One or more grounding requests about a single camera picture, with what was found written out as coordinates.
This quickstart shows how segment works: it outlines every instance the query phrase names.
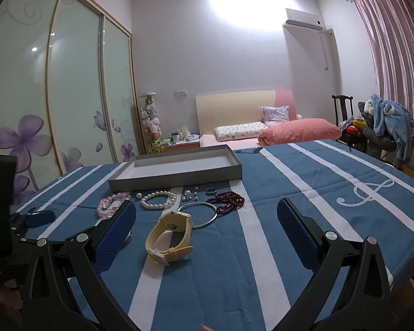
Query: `yellow watch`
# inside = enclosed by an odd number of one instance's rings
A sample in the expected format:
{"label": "yellow watch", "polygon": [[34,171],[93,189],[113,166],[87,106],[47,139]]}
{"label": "yellow watch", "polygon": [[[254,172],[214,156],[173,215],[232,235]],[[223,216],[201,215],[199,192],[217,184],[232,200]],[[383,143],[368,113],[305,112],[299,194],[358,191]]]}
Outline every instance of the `yellow watch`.
{"label": "yellow watch", "polygon": [[[146,251],[150,257],[161,265],[168,266],[173,261],[178,261],[193,251],[189,245],[193,223],[190,214],[180,211],[171,211],[158,219],[157,225],[152,229],[146,239]],[[185,232],[181,242],[168,250],[160,251],[155,249],[155,243],[164,231]]]}

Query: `white pillow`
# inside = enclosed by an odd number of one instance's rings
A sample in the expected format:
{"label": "white pillow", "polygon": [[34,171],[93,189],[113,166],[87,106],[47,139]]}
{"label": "white pillow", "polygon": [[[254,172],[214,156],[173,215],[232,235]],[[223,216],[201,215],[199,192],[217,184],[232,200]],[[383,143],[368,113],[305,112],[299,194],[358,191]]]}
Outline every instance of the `white pillow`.
{"label": "white pillow", "polygon": [[261,107],[262,116],[264,117],[264,124],[267,127],[275,126],[276,124],[285,123],[289,121],[288,113],[289,106],[283,107]]}
{"label": "white pillow", "polygon": [[235,124],[234,126],[222,126],[214,129],[217,141],[232,141],[238,139],[257,138],[268,127],[262,122]]}

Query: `purple pillow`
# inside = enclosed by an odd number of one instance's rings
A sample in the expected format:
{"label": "purple pillow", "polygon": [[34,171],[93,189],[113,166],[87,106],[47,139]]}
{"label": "purple pillow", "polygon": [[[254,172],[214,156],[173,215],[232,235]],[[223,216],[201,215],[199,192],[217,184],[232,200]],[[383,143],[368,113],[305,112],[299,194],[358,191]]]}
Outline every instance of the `purple pillow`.
{"label": "purple pillow", "polygon": [[288,111],[290,107],[261,107],[264,124],[267,127],[275,126],[289,121]]}

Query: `metal screw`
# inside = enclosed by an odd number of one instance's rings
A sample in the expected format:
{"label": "metal screw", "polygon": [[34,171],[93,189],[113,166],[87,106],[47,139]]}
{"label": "metal screw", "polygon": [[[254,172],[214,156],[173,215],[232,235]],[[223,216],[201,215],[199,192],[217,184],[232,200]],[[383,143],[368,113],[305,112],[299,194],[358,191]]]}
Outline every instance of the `metal screw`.
{"label": "metal screw", "polygon": [[37,241],[37,246],[42,247],[44,245],[46,245],[47,240],[46,239],[40,239]]}
{"label": "metal screw", "polygon": [[377,239],[374,238],[373,236],[368,236],[367,237],[367,242],[369,242],[371,245],[376,245],[377,244]]}
{"label": "metal screw", "polygon": [[84,243],[89,237],[87,234],[80,234],[77,236],[78,243]]}
{"label": "metal screw", "polygon": [[334,231],[327,231],[327,232],[325,233],[325,237],[326,237],[328,240],[336,240],[336,239],[337,239],[337,234],[336,234]]}

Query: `wall switch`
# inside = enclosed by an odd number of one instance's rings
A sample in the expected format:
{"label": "wall switch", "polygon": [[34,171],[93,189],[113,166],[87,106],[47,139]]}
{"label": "wall switch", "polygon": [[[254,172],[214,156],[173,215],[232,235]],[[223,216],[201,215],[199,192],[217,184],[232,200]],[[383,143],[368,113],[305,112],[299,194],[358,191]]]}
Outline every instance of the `wall switch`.
{"label": "wall switch", "polygon": [[182,89],[182,90],[180,90],[180,91],[175,92],[175,94],[176,94],[178,97],[186,97],[186,96],[187,96],[187,90],[186,90],[186,89]]}

